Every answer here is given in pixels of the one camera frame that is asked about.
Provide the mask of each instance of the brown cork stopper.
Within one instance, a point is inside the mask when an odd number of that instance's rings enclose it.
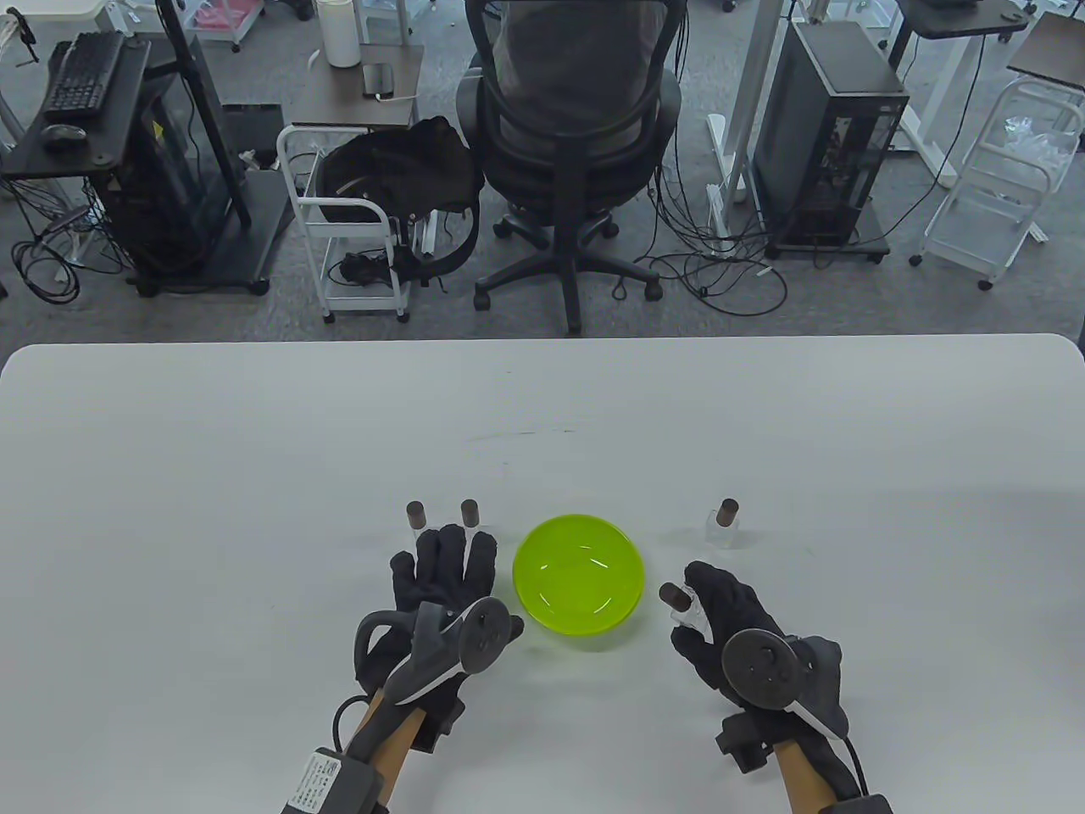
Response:
[[[693,605],[693,600],[689,598],[689,594],[673,582],[665,582],[660,586],[660,599],[679,613],[685,613]]]
[[[719,504],[719,511],[716,512],[716,524],[727,529],[735,522],[739,513],[739,501],[733,497],[726,498]]]
[[[416,532],[425,529],[425,507],[421,500],[411,500],[407,504],[407,522]]]
[[[478,504],[470,497],[460,504],[460,514],[463,516],[464,529],[474,529],[478,525]]]

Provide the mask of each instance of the smartphone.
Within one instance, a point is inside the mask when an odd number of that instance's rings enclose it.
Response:
[[[361,66],[361,94],[379,99],[391,98],[395,93],[395,81],[392,76],[392,65],[387,62],[376,62]]]

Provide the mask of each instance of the keyboard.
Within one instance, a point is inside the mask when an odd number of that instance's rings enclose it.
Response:
[[[50,122],[69,122],[101,113],[124,43],[125,35],[120,31],[92,31],[76,37],[46,97],[44,117]]]

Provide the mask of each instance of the office chair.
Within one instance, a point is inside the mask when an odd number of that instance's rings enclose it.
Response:
[[[524,1],[507,0],[506,14],[511,13],[510,7]],[[569,25],[567,16],[576,13],[575,7],[587,10],[587,7],[595,5],[596,9],[587,11],[598,14],[603,7],[613,10],[625,2],[655,5],[662,12],[651,60],[647,67],[639,65],[644,72],[643,90],[627,109],[613,115],[613,120],[602,124],[589,120],[585,124],[583,115],[579,120],[569,116],[559,122],[557,116],[545,118],[548,112],[538,115],[538,110],[533,110],[532,105],[521,103],[518,106],[507,98],[495,65],[494,47],[486,33],[484,13],[487,2],[467,0],[468,24],[478,50],[476,61],[481,66],[470,68],[460,81],[456,99],[460,127],[482,165],[486,180],[514,212],[494,225],[495,233],[500,238],[516,232],[539,250],[538,254],[478,280],[475,283],[475,310],[488,310],[489,292],[500,285],[553,274],[561,281],[569,332],[577,334],[580,332],[580,304],[576,275],[580,271],[628,277],[644,283],[646,300],[656,301],[663,296],[659,275],[591,252],[588,243],[598,234],[604,238],[617,234],[617,225],[610,211],[631,200],[648,186],[674,135],[681,109],[681,91],[677,79],[664,69],[663,63],[686,14],[686,0],[554,0],[552,5],[561,8],[556,10],[559,15],[551,18],[550,29],[560,33],[560,37],[575,38],[577,31],[575,26]],[[533,2],[532,5],[538,9],[544,3]],[[538,23],[533,20],[531,26],[536,39],[526,47],[538,49],[542,56],[548,48],[548,26],[545,16],[537,20]],[[558,50],[550,52],[551,59],[560,59]],[[509,59],[515,64],[514,53],[510,52]],[[609,64],[609,68],[613,68],[609,71],[610,78],[616,76],[622,81],[628,81],[626,90],[630,91],[629,96],[635,96],[634,80],[623,78],[625,74],[621,66]],[[592,78],[583,77],[583,80],[590,81]],[[558,94],[556,102],[560,103],[560,94],[569,90],[567,87],[560,87],[560,82],[566,80],[567,77],[559,79],[559,87],[547,87],[544,82],[542,87],[533,88],[532,92],[541,90]],[[593,90],[598,93],[596,99],[602,99],[608,104],[617,98],[611,88]],[[551,224],[552,245],[542,230],[544,226]]]

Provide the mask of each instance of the label sticker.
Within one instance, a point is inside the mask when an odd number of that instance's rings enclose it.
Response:
[[[332,784],[335,783],[335,776],[342,766],[343,764],[335,758],[314,752],[305,766],[302,781],[297,784],[294,796],[286,804],[292,809],[305,812],[305,814],[317,814],[320,806],[324,804],[324,799],[328,797]]]

